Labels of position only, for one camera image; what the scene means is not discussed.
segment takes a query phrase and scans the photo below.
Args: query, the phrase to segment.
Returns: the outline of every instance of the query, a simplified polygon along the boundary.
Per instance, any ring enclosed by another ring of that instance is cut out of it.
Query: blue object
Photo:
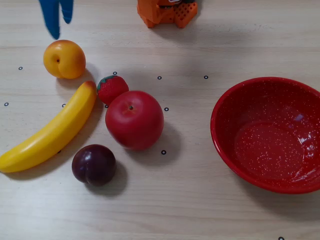
[[[69,24],[72,18],[74,0],[39,0],[46,28],[54,39],[60,36],[59,4],[61,4],[64,21]]]

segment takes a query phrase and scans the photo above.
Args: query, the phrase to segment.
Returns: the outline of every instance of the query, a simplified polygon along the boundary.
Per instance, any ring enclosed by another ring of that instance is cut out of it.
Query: strawberry
[[[96,87],[96,91],[101,102],[109,106],[116,97],[128,92],[129,87],[122,77],[113,75],[104,77]]]

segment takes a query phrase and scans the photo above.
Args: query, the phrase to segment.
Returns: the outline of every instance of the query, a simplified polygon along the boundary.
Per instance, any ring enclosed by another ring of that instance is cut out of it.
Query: toy banana
[[[0,157],[0,171],[23,171],[57,154],[85,124],[96,98],[96,84],[93,81],[84,82],[51,122]]]

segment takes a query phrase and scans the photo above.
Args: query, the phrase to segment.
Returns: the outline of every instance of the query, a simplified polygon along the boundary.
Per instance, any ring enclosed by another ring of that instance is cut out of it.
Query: bowl rim
[[[268,82],[282,82],[282,83],[286,83],[289,85],[296,85],[301,87],[302,89],[304,89],[305,91],[308,91],[314,95],[316,95],[319,99],[320,99],[320,92],[315,90],[314,88],[301,83],[299,81],[295,81],[289,78],[283,78],[283,77],[276,77],[276,76],[266,76],[266,77],[256,77],[256,78],[252,78],[249,80],[245,80],[242,81],[236,85],[234,85],[233,87],[229,88],[220,98],[219,100],[216,102],[212,114],[211,114],[211,119],[210,119],[210,131],[211,131],[211,137],[212,137],[212,141],[213,144],[215,146],[216,151],[218,152],[218,154],[220,155],[220,157],[222,158],[222,160],[225,162],[225,164],[233,171],[235,172],[239,177],[241,177],[242,179],[246,180],[247,182],[265,189],[265,190],[269,190],[271,192],[275,192],[275,193],[280,193],[280,194],[306,194],[306,193],[311,193],[314,191],[317,191],[320,189],[320,183],[318,184],[314,184],[312,186],[308,186],[305,188],[283,188],[283,187],[279,187],[279,186],[272,186],[270,184],[267,184],[265,182],[262,182],[260,180],[255,179],[254,177],[251,177],[250,175],[248,175],[246,172],[242,171],[241,169],[239,169],[226,155],[226,153],[223,151],[221,144],[218,140],[217,137],[217,133],[216,133],[216,118],[217,118],[217,113],[221,107],[221,105],[223,104],[224,100],[234,91],[241,89],[244,86],[248,86],[254,83],[260,83],[260,82],[264,82],[264,81],[268,81]]]

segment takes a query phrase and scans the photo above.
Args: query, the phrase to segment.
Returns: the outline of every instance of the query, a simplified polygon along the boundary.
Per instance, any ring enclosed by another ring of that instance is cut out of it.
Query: orange object
[[[175,23],[185,28],[198,12],[198,4],[169,0],[138,0],[137,11],[148,28]]]
[[[86,56],[76,43],[58,40],[51,43],[43,54],[46,70],[57,78],[75,79],[86,69]]]

